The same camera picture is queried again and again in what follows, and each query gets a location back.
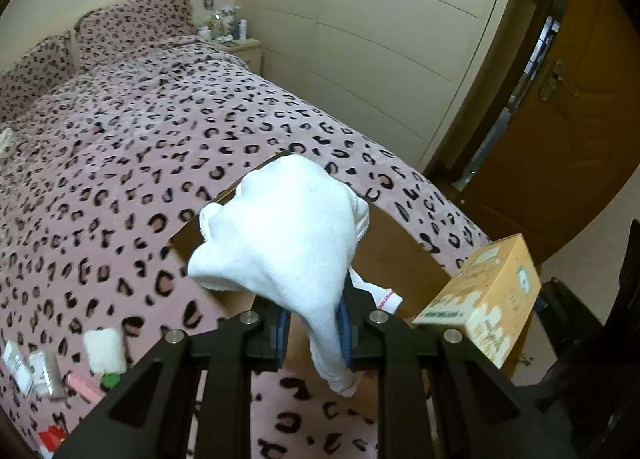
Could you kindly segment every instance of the open cardboard box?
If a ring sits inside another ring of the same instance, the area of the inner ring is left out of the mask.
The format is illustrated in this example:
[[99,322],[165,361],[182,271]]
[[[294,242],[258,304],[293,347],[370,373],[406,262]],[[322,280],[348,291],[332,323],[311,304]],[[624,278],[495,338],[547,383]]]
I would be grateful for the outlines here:
[[[288,155],[281,152],[258,165],[259,169],[274,159]],[[229,188],[220,192],[213,202],[225,204],[235,194],[238,180]],[[402,303],[396,315],[409,321],[440,292],[449,282],[449,275],[431,255],[424,251],[420,244],[390,215],[369,203],[370,223],[369,231],[359,242],[353,259],[353,268],[365,282],[375,283],[380,287],[393,288],[402,297]],[[203,243],[200,234],[198,216],[189,220],[177,233],[169,239],[169,245],[178,258],[186,265],[193,251]],[[229,316],[239,314],[251,307],[253,293],[238,293],[235,291],[211,291],[211,296],[225,310]],[[513,372],[516,363],[512,357],[519,357],[522,350],[520,341],[512,350],[505,363],[507,373]],[[316,372],[311,361],[308,338],[300,319],[293,315],[289,331],[289,344],[284,366],[305,379],[312,391],[322,389],[326,398],[339,396],[334,394]],[[360,413],[376,419],[378,416],[378,381],[374,375],[366,375],[358,388],[358,392],[351,398],[340,398],[350,404]]]

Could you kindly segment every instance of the floor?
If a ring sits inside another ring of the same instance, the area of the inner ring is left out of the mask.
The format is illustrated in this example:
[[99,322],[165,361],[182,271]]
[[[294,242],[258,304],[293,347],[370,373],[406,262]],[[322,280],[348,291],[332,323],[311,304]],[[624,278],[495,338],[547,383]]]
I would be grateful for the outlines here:
[[[446,179],[436,176],[432,182],[449,200],[456,202],[459,192]],[[601,322],[609,315],[618,293],[618,274],[629,226],[635,217],[640,218],[639,197],[640,169],[584,230],[540,268],[543,282],[558,277]],[[539,382],[555,359],[542,324],[534,316],[521,362],[513,376],[514,383],[531,385]]]

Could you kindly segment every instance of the blue gripper pad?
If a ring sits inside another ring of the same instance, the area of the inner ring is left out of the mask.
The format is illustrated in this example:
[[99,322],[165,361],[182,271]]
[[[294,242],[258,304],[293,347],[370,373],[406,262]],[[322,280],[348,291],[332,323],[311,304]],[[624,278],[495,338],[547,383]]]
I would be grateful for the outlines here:
[[338,335],[340,336],[340,351],[342,352],[342,358],[346,362],[347,367],[351,368],[353,365],[353,354],[351,352],[351,325],[344,297],[340,298],[338,309],[335,312],[335,318],[338,322]]
[[291,325],[291,312],[280,310],[278,325],[276,327],[276,361],[281,367],[287,355],[287,342],[289,341],[289,328]]

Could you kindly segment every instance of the pink leopard print blanket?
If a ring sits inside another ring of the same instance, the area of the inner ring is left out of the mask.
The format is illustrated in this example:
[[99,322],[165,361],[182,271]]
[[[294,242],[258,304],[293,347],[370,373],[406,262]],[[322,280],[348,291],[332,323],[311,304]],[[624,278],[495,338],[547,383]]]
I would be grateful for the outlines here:
[[[134,363],[168,328],[216,327],[223,313],[167,239],[283,149],[375,201],[450,273],[488,241],[394,154],[197,37],[115,54],[5,120],[19,143],[0,159],[0,338],[25,354],[55,349],[63,374],[90,375],[89,329],[122,327]],[[287,371],[252,388],[254,457],[375,457],[374,422],[328,389]],[[3,363],[0,404],[33,447],[39,430],[72,431],[92,407],[73,391],[27,401]]]

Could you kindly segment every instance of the wooden door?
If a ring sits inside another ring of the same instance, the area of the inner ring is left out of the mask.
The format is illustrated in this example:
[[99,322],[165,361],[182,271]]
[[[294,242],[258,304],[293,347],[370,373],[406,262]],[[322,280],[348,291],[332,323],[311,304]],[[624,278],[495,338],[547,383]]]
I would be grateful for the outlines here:
[[462,209],[494,239],[522,232],[544,261],[638,167],[639,89],[640,38],[618,1],[569,0],[540,75],[460,194]]

